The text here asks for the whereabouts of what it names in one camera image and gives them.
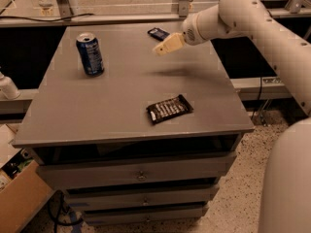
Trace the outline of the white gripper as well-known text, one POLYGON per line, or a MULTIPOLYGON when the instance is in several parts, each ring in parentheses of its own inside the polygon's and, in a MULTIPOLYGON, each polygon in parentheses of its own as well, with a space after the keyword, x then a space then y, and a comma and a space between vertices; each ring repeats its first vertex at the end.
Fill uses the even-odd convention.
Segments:
POLYGON ((182 33, 183 35, 181 33, 170 34, 153 48, 153 53, 162 56, 181 49, 185 42, 194 46, 207 41, 204 33, 204 23, 200 14, 190 15, 183 21, 182 33))

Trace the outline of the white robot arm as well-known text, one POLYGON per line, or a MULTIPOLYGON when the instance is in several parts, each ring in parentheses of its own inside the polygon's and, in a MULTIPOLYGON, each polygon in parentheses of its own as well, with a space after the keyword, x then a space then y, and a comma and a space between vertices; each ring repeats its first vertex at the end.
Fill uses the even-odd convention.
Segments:
POLYGON ((258 233, 311 233, 311 46, 277 22, 260 0, 219 0, 188 16, 154 53, 184 45, 246 37, 269 64, 281 85, 307 115, 280 135, 264 171, 258 233))

